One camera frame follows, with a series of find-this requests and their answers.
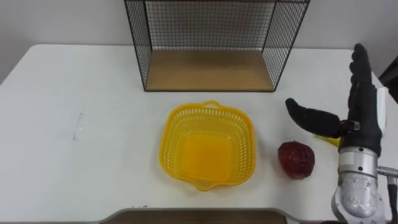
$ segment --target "wooden shelf base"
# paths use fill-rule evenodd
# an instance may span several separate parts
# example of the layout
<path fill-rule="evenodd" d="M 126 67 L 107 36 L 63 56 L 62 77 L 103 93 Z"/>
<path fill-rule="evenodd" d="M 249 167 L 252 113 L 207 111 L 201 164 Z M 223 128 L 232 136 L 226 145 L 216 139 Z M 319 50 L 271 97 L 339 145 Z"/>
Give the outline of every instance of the wooden shelf base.
<path fill-rule="evenodd" d="M 153 50 L 147 91 L 273 91 L 259 50 Z"/>

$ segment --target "robotic hand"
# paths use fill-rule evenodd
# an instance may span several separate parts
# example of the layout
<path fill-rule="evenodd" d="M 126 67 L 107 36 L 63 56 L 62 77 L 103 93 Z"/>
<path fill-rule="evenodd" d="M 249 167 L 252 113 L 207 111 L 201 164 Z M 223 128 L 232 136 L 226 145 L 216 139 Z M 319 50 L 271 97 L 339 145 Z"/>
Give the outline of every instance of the robotic hand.
<path fill-rule="evenodd" d="M 376 89 L 368 53 L 356 44 L 349 69 L 351 89 L 348 117 L 326 111 L 304 108 L 289 98 L 286 107 L 290 117 L 302 129 L 329 138 L 341 137 L 338 152 L 338 186 L 331 207 L 337 219 L 350 224 L 385 224 L 381 196 L 377 193 L 377 174 L 388 177 L 392 223 L 397 224 L 398 170 L 378 167 L 381 138 L 386 125 L 385 88 Z"/>

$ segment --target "red apple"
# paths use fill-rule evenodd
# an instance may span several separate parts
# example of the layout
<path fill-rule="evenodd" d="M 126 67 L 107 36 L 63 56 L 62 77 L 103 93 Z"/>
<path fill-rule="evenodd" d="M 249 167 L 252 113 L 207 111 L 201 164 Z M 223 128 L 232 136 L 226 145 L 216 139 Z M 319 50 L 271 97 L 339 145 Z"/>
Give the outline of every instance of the red apple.
<path fill-rule="evenodd" d="M 297 141 L 283 143 L 278 149 L 278 158 L 291 179 L 309 177 L 315 165 L 315 155 L 310 146 Z"/>

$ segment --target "white table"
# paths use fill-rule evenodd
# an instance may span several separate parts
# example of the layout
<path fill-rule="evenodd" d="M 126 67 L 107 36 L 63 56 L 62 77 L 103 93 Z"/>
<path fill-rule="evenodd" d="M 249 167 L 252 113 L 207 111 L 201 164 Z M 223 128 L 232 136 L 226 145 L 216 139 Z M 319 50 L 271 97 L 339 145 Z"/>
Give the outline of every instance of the white table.
<path fill-rule="evenodd" d="M 94 222 L 133 207 L 261 208 L 334 220 L 336 148 L 296 126 L 284 101 L 292 96 L 345 118 L 350 56 L 293 50 L 275 93 L 146 93 L 132 47 L 36 45 L 0 86 L 0 222 Z M 199 192 L 160 168 L 169 113 L 206 100 L 239 108 L 254 123 L 257 165 L 242 185 Z M 398 168 L 396 114 L 388 97 L 379 163 Z M 291 140 L 315 151 L 305 180 L 288 179 L 277 161 L 277 148 Z M 390 219 L 384 177 L 379 192 Z"/>

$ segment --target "yellow basket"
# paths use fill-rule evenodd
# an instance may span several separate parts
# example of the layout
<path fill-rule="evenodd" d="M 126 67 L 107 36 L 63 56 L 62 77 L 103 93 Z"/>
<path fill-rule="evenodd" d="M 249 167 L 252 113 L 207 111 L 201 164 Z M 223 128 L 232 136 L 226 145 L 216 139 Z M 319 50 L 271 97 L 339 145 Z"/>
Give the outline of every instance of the yellow basket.
<path fill-rule="evenodd" d="M 242 184 L 256 165 L 253 124 L 216 101 L 181 105 L 167 119 L 159 159 L 168 175 L 198 190 Z"/>

